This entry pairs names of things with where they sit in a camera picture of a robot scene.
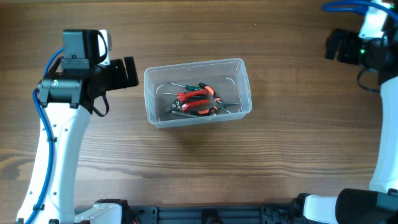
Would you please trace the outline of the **silver socket wrench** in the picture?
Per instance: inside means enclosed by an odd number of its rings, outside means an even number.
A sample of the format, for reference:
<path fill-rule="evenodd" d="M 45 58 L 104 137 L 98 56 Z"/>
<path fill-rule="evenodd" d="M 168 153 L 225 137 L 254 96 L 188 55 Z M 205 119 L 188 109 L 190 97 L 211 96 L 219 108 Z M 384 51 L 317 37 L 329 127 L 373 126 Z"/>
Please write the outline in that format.
<path fill-rule="evenodd" d="M 179 115 L 179 116 L 186 116 L 186 117 L 189 117 L 189 118 L 199 117 L 197 115 L 192 115 L 192 114 L 189 114 L 189 113 L 183 113 L 183 112 L 179 112 L 179 111 L 172 111 L 172 114 Z"/>

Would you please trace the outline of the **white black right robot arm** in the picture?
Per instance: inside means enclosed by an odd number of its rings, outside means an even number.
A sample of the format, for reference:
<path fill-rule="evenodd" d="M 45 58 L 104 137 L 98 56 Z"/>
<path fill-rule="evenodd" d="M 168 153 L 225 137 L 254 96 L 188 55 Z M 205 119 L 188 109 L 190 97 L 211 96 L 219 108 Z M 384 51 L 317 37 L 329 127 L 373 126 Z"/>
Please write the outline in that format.
<path fill-rule="evenodd" d="M 307 146 L 288 166 L 321 184 L 369 178 L 370 191 L 387 193 L 397 188 L 397 79 L 380 93 L 363 93 L 356 71 L 322 58 L 306 59 L 297 70 L 294 126 Z"/>

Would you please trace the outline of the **red black screwdriver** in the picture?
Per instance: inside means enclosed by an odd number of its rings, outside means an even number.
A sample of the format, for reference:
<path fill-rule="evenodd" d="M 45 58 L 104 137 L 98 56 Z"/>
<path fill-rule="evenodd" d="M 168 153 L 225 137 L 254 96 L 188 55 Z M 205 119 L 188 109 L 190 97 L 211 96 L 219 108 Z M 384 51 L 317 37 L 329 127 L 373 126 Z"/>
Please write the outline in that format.
<path fill-rule="evenodd" d="M 178 93 L 166 93 L 166 92 L 163 92 L 162 94 L 164 94 L 164 95 L 175 95 L 175 96 L 178 95 Z"/>

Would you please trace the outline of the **red pruning shears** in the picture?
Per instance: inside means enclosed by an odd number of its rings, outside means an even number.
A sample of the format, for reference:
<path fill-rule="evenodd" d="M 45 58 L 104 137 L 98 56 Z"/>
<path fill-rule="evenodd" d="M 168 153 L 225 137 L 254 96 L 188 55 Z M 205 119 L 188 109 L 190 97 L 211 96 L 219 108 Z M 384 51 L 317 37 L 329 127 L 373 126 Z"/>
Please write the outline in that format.
<path fill-rule="evenodd" d="M 194 107 L 205 105 L 210 102 L 206 90 L 172 93 L 172 95 L 175 96 L 176 99 L 172 102 L 166 113 L 174 111 L 187 112 Z"/>

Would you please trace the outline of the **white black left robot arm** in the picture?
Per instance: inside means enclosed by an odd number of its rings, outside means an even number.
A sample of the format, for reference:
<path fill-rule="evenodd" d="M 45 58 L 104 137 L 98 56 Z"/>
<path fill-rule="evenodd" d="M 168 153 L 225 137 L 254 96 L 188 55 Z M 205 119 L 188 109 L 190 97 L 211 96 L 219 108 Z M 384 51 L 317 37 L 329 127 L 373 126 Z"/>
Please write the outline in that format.
<path fill-rule="evenodd" d="M 81 142 L 95 99 L 137 86 L 132 57 L 111 60 L 108 31 L 67 29 L 62 48 L 47 63 L 33 91 L 40 117 L 34 169 L 17 223 L 139 223 L 126 200 L 101 199 L 75 213 L 74 191 Z"/>

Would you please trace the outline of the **green handled screwdriver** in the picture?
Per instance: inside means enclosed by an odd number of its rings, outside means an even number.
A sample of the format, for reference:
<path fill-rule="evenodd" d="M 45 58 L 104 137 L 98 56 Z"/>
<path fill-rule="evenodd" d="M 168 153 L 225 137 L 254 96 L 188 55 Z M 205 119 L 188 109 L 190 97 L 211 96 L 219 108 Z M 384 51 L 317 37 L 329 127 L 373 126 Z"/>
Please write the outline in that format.
<path fill-rule="evenodd" d="M 181 84 L 176 84 L 176 83 L 171 83 L 169 82 L 170 85 L 175 85 L 175 86 L 179 86 L 182 87 L 188 91 L 197 91 L 197 90 L 201 90 L 201 87 L 199 86 L 192 86 L 192 85 L 181 85 Z"/>

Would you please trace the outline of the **orange black needle-nose pliers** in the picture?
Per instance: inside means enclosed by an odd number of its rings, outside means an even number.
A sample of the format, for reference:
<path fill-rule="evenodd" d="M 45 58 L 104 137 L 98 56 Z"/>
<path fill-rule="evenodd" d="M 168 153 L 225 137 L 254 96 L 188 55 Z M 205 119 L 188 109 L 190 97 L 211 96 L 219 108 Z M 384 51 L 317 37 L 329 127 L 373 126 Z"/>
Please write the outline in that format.
<path fill-rule="evenodd" d="M 206 90 L 214 99 L 214 101 L 216 102 L 216 106 L 212 106 L 206 110 L 201 110 L 201 111 L 190 111 L 189 114 L 190 115 L 194 115 L 194 116 L 210 116 L 213 114 L 217 114 L 217 112 L 219 112 L 220 110 L 223 110 L 224 112 L 227 112 L 229 114 L 231 114 L 230 110 L 228 110 L 226 107 L 227 106 L 233 106 L 233 105 L 238 105 L 238 103 L 232 103 L 232 102 L 226 102 L 224 100 L 221 99 L 220 95 L 217 94 L 217 92 L 210 87 L 207 84 L 204 84 L 202 82 L 200 82 L 198 84 L 198 86 L 201 89 Z"/>

